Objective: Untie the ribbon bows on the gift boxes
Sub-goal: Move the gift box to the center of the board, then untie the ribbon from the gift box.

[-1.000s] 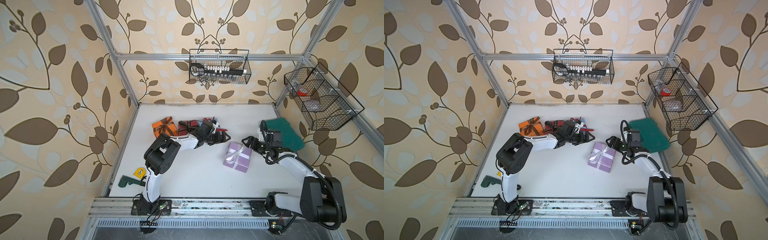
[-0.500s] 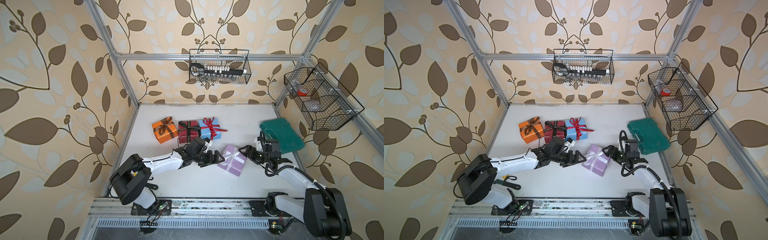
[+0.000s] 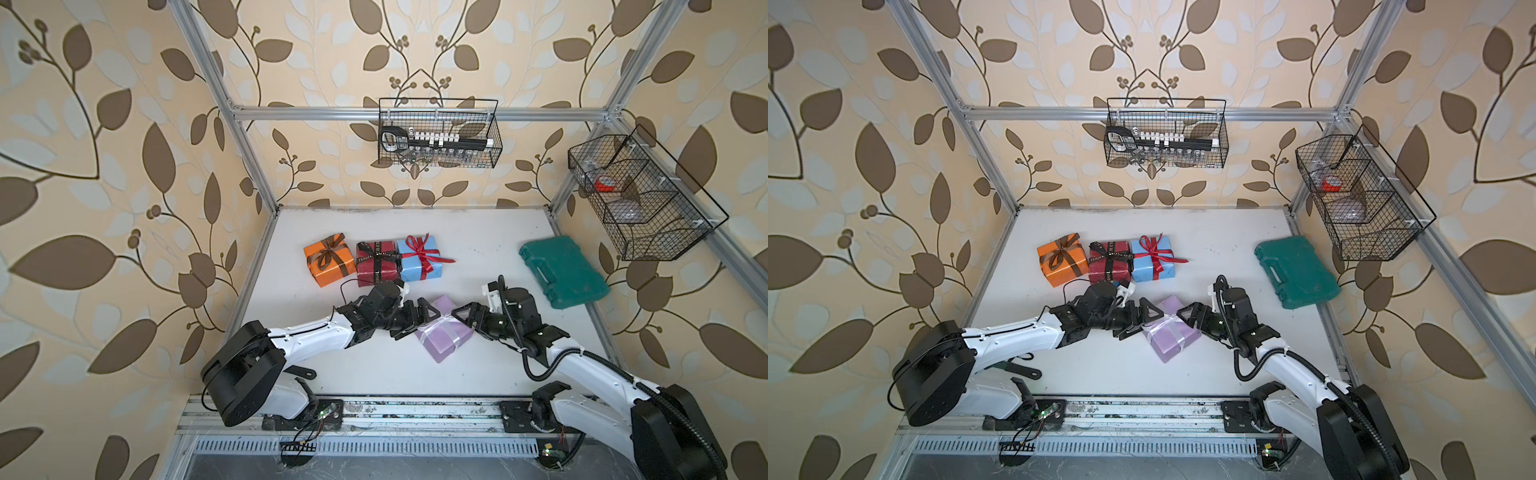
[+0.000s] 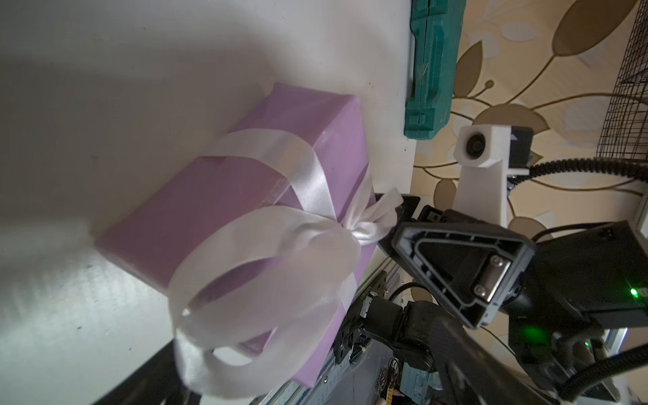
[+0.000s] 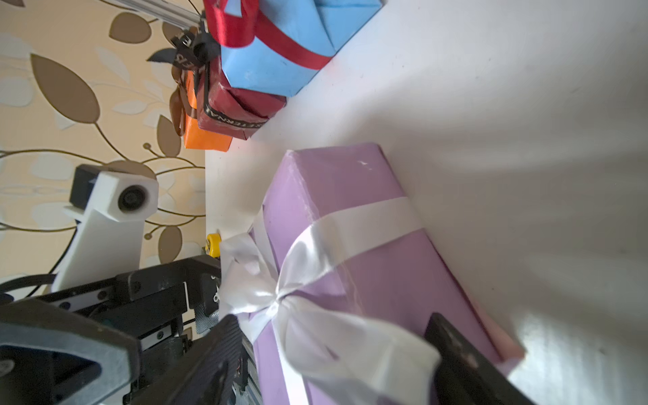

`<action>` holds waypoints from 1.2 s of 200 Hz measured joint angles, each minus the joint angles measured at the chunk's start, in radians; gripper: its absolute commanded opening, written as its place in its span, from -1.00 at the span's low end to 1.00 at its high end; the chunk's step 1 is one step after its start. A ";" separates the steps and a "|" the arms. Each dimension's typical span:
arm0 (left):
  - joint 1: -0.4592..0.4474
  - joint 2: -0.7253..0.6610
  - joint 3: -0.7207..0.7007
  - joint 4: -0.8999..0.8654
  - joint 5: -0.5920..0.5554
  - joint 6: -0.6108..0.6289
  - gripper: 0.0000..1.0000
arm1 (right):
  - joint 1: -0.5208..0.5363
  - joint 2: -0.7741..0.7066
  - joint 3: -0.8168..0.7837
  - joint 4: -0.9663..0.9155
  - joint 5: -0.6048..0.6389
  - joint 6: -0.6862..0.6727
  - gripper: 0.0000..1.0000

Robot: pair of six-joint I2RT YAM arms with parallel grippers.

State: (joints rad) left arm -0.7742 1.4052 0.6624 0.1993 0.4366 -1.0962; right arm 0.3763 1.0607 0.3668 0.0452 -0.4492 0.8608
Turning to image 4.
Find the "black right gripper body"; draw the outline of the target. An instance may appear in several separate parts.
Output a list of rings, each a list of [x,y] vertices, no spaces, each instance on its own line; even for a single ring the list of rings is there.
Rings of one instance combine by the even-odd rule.
[[[647,239],[622,221],[543,241],[520,286],[503,310],[528,376],[566,400],[619,400],[614,376],[645,366],[647,350],[613,360],[605,337],[647,325]]]

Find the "purple gift box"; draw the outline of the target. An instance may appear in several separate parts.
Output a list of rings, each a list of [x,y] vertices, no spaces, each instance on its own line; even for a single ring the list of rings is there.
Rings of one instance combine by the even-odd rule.
[[[230,133],[248,129],[285,131],[306,141],[325,172],[338,219],[363,178],[371,178],[361,104],[355,96],[276,84]],[[96,241],[110,262],[164,294],[168,310],[175,271],[209,236],[256,209],[300,207],[290,183],[275,170],[256,160],[216,155],[225,135]],[[376,244],[361,249],[354,271],[357,288]],[[312,356],[290,380],[314,384],[352,301],[339,308]]]

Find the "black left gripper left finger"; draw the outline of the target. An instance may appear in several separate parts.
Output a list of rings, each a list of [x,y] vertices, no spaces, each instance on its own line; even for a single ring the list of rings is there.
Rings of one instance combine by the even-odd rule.
[[[178,376],[174,342],[169,342],[96,404],[187,404]]]

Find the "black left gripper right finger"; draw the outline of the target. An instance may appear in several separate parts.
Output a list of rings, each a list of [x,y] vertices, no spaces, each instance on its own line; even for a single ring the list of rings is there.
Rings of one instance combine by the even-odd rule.
[[[457,366],[487,404],[547,403],[472,340],[454,320],[433,321],[428,346],[435,361],[444,366]]]

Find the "white satin ribbon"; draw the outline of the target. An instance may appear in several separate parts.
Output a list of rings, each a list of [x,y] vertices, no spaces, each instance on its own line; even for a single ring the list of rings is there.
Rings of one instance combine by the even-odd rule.
[[[169,313],[175,361],[192,391],[255,397],[291,379],[357,290],[363,246],[396,225],[397,190],[371,202],[364,177],[338,219],[322,165],[303,139],[248,129],[222,137],[216,155],[266,165],[300,207],[270,206],[223,226],[175,270]]]

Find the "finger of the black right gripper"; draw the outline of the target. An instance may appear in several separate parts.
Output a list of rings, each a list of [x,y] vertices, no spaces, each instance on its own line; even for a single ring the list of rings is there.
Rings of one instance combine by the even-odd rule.
[[[402,223],[391,247],[401,267],[470,329],[492,322],[537,250],[525,236],[486,223]]]

